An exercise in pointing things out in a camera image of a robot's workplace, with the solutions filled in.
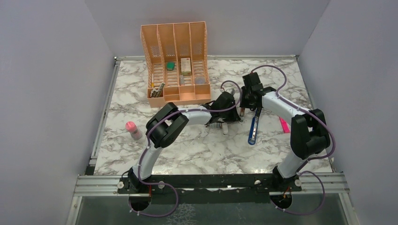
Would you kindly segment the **blue stapler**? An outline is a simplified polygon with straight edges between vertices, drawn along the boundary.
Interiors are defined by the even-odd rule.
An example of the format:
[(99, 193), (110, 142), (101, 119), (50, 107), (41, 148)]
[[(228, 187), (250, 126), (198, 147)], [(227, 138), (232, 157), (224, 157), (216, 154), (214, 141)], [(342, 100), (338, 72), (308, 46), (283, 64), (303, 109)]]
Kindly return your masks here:
[(258, 126), (259, 126), (259, 120), (260, 120), (260, 114), (261, 114), (262, 108), (258, 107), (256, 109), (255, 115), (252, 119), (251, 127), (250, 127), (250, 132), (248, 136), (248, 143), (250, 145), (254, 145), (257, 140), (257, 133), (258, 133)]

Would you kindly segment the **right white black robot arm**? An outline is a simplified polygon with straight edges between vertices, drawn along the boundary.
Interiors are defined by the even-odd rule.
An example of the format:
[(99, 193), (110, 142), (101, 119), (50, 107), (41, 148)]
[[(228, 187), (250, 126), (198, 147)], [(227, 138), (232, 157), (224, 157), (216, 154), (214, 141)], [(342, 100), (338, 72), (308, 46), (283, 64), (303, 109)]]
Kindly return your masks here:
[(290, 125), (291, 153), (273, 170), (271, 186), (278, 191), (289, 186), (290, 180), (312, 155), (330, 146), (325, 128), (324, 113), (301, 107), (279, 94), (272, 87), (264, 87), (256, 72), (243, 76), (241, 108), (267, 109)]

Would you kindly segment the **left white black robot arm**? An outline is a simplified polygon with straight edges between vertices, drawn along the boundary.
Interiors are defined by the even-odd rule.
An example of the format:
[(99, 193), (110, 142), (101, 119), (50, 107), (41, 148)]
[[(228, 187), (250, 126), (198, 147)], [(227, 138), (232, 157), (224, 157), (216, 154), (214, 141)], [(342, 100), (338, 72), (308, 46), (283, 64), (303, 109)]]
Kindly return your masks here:
[(148, 145), (128, 172), (130, 187), (138, 193), (147, 188), (147, 179), (162, 150), (170, 146), (186, 126), (239, 121), (238, 103), (233, 94), (224, 91), (216, 100), (198, 108), (179, 108), (174, 103), (164, 105), (146, 124)]

